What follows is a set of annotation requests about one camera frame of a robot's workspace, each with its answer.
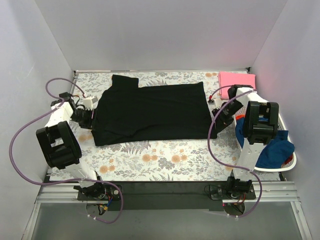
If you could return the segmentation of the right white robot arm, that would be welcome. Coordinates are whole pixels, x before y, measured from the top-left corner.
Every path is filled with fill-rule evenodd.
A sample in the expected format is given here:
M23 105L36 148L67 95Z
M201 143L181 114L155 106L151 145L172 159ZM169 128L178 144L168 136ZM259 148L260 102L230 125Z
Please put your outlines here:
M230 198L237 199L252 191L252 175L258 158L277 135L279 104L260 97L251 85L234 84L228 88L229 101L212 111L207 139L210 140L212 132L217 134L233 123L235 114L245 107L243 145L237 165L230 165L233 172L226 181L225 190Z

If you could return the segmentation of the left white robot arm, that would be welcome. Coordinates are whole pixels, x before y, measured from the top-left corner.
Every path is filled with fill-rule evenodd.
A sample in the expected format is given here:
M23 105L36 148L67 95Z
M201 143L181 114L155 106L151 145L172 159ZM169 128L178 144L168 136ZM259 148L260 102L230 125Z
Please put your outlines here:
M68 92L59 94L50 105L53 113L48 123L36 131L36 137L49 167L69 173L79 182L75 187L77 191L101 200L107 194L106 187L101 183L99 174L81 160L81 147L69 125L74 121L81 128L90 130L95 111L92 105L78 108L73 97Z

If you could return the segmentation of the black t shirt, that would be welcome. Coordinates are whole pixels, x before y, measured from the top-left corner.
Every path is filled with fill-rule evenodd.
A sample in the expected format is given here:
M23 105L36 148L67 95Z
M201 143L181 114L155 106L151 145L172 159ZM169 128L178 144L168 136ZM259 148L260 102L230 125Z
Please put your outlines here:
M114 74L94 113L97 147L163 140L216 139L203 82L139 87L139 79Z

